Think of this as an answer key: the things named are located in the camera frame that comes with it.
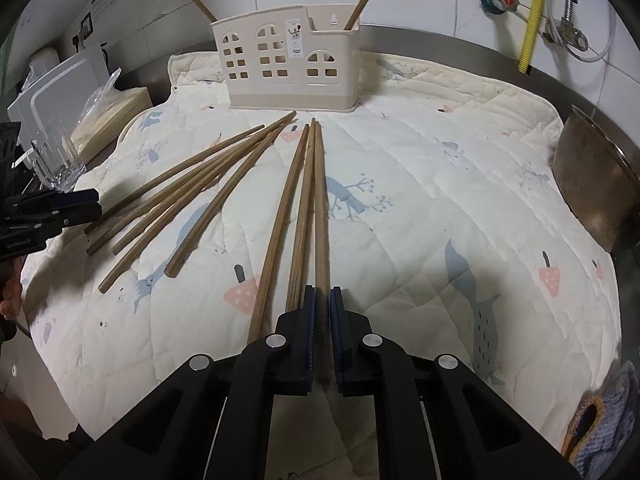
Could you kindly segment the left hand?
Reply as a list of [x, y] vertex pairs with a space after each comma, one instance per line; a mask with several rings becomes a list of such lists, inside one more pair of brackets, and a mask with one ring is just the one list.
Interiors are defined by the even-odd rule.
[[13, 261], [11, 277], [6, 281], [2, 290], [1, 314], [9, 321], [16, 320], [22, 310], [23, 285], [21, 275], [25, 258], [16, 258]]

